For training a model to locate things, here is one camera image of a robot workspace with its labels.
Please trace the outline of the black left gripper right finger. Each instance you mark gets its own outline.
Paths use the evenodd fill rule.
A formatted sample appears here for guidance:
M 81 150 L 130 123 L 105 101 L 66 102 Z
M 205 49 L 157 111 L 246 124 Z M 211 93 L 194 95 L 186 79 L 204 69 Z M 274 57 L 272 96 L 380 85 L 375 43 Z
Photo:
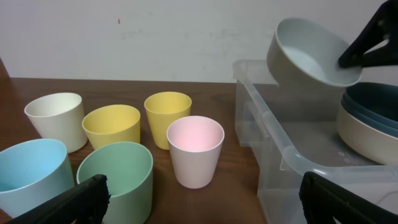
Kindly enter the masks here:
M 308 224 L 397 223 L 396 214 L 314 172 L 304 174 L 299 197 Z

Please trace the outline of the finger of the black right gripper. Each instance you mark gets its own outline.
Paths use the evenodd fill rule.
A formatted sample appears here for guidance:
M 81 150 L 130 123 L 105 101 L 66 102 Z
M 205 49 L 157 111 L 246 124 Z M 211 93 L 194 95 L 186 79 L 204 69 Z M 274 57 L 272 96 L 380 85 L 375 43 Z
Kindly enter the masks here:
M 397 65 L 397 0 L 381 4 L 356 40 L 339 57 L 341 68 Z

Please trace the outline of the dark blue large bowl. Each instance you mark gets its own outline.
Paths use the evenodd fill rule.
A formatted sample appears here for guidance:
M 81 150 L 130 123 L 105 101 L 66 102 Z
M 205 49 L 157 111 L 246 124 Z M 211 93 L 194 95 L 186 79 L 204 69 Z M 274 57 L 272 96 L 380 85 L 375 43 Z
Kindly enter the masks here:
M 343 99 L 368 118 L 386 126 L 397 127 L 397 86 L 360 82 L 349 86 Z

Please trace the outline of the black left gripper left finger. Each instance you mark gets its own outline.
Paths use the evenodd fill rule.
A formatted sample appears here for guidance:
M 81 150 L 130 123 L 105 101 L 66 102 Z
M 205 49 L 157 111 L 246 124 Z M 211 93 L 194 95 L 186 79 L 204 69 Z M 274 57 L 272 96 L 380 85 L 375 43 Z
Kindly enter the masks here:
M 101 224 L 110 197 L 107 177 L 97 174 L 8 224 Z

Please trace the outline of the pink plastic cup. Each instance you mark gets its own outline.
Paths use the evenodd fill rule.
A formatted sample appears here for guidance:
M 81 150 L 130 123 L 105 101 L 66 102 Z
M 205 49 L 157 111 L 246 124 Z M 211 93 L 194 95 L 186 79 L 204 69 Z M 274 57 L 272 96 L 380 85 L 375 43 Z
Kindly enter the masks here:
M 224 137 L 220 123 L 204 116 L 186 116 L 168 127 L 172 165 L 181 185 L 199 189 L 211 182 Z

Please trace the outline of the beige large bowl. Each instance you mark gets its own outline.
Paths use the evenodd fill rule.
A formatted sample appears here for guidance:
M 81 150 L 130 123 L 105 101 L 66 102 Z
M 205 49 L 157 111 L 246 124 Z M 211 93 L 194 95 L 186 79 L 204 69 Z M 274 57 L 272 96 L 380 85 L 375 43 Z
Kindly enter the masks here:
M 354 151 L 384 165 L 397 165 L 397 137 L 379 131 L 349 114 L 339 105 L 337 130 Z

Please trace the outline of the grey small bowl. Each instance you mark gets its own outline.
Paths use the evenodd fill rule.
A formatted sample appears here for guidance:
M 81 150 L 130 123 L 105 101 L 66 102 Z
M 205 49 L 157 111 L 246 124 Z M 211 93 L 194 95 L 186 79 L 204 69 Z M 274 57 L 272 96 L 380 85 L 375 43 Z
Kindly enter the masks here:
M 267 53 L 272 77 L 283 88 L 321 91 L 359 82 L 362 68 L 343 69 L 338 58 L 348 43 L 320 24 L 302 18 L 280 21 Z

